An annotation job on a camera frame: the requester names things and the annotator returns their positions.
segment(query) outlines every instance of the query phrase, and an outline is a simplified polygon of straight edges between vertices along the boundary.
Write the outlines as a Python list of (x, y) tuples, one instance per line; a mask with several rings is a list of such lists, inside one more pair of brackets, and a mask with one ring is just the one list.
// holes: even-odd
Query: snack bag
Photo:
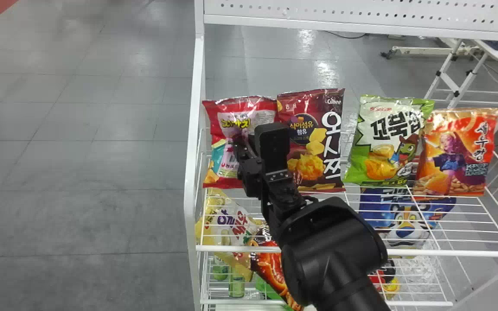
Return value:
[(437, 227), (437, 220), (456, 202), (454, 197), (445, 197), (415, 203), (406, 188), (366, 188), (360, 195), (358, 214), (388, 248), (421, 248), (431, 235), (430, 229)]
[[(263, 280), (261, 277), (259, 277), (258, 274), (254, 278), (255, 279), (253, 281), (255, 281), (255, 288), (257, 289), (257, 291), (263, 293), (263, 295), (265, 295), (266, 299), (283, 300), (282, 296), (278, 295), (278, 293), (276, 293), (274, 291), (272, 286), (270, 286), (268, 283), (266, 283), (265, 280)], [(289, 307), (288, 305), (283, 305), (282, 307), (286, 311), (293, 311), (293, 309), (291, 307)]]
[(345, 89), (278, 95), (278, 115), (290, 128), (287, 165), (299, 191), (344, 191), (341, 125)]
[(434, 102), (363, 95), (344, 182), (404, 186)]
[(435, 110), (425, 126), (414, 195), (484, 195), (497, 115), (496, 108)]
[(378, 233), (389, 248), (422, 248), (430, 238), (430, 230), (437, 227), (437, 220), (453, 209), (456, 200), (455, 197), (445, 197), (417, 204), (411, 197), (394, 197), (391, 205), (393, 221)]
[[(203, 245), (237, 245), (247, 244), (263, 222), (247, 216), (247, 211), (237, 205), (223, 191), (216, 188), (208, 190), (205, 201), (205, 219), (200, 218), (195, 224), (196, 242)], [(251, 281), (249, 254), (234, 252), (215, 253), (220, 260), (229, 264), (245, 281)]]
[(389, 228), (395, 216), (391, 212), (391, 203), (401, 197), (397, 194), (406, 194), (407, 189), (393, 188), (361, 188), (358, 214), (372, 226), (372, 228)]
[[(259, 229), (249, 244), (252, 246), (278, 246), (272, 239), (268, 227)], [(287, 285), (285, 285), (281, 254), (251, 253), (251, 270), (257, 272), (259, 277), (265, 280), (290, 308), (294, 311), (302, 311), (303, 307), (293, 300)]]
[(395, 262), (393, 259), (388, 259), (385, 266), (376, 270), (376, 273), (368, 275), (370, 281), (374, 284), (376, 291), (386, 295), (387, 299), (392, 299), (393, 296), (401, 289), (401, 285), (399, 284), (399, 280), (397, 279), (396, 270), (395, 270)]
[(213, 136), (211, 161), (203, 187), (241, 188), (237, 179), (238, 163), (233, 155), (233, 138), (255, 133), (261, 124), (279, 121), (274, 100), (261, 96), (203, 101)]

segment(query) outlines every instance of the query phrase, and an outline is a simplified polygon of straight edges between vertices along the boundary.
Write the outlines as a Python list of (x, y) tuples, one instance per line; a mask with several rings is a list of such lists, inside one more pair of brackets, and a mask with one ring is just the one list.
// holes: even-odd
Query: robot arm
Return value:
[(257, 126), (234, 142), (238, 179), (261, 201), (270, 233), (282, 249), (285, 283), (300, 305), (318, 311), (389, 311), (367, 273), (387, 262), (380, 237), (339, 197), (301, 195), (287, 169), (289, 129)]

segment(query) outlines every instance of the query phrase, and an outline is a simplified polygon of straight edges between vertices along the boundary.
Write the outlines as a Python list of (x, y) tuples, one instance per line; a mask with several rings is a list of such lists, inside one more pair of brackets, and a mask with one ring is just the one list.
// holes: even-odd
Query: red snack bag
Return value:
[(497, 116), (497, 108), (434, 110), (424, 129), (414, 195), (484, 195)]
[(288, 169), (300, 191), (344, 191), (340, 135), (345, 89), (278, 95), (278, 116), (287, 124)]
[(212, 154), (203, 187), (241, 188), (237, 179), (238, 163), (233, 155), (233, 138), (255, 133), (261, 124), (278, 122), (276, 103), (261, 96), (203, 101), (213, 136)]
[[(249, 245), (278, 246), (272, 239), (268, 226), (259, 229)], [(302, 311), (304, 307), (293, 300), (285, 284), (281, 257), (281, 253), (251, 253), (251, 270), (265, 280), (290, 308), (294, 311)]]

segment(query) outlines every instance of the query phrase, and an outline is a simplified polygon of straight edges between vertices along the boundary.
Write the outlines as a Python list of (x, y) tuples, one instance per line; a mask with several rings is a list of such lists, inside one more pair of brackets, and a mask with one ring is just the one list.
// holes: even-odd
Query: pegboard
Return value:
[(498, 39), (498, 0), (205, 0), (204, 11), (206, 23), (293, 28), (302, 22), (315, 29), (338, 23), (339, 30), (348, 31), (361, 25), (362, 32), (396, 28), (406, 34), (412, 28), (412, 33), (423, 30), (436, 37), (448, 30), (447, 37), (464, 33), (459, 38)]

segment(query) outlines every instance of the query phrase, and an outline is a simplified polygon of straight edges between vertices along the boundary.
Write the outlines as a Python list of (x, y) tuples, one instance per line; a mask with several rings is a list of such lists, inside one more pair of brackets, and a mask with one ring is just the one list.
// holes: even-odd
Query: gray tile floor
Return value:
[[(19, 0), (0, 15), (0, 311), (191, 309), (192, 14), (190, 0)], [(423, 96), (443, 61), (379, 57), (393, 45), (436, 43), (208, 25), (207, 95), (343, 86), (350, 128), (358, 96)], [(498, 284), (461, 311), (497, 301)]]

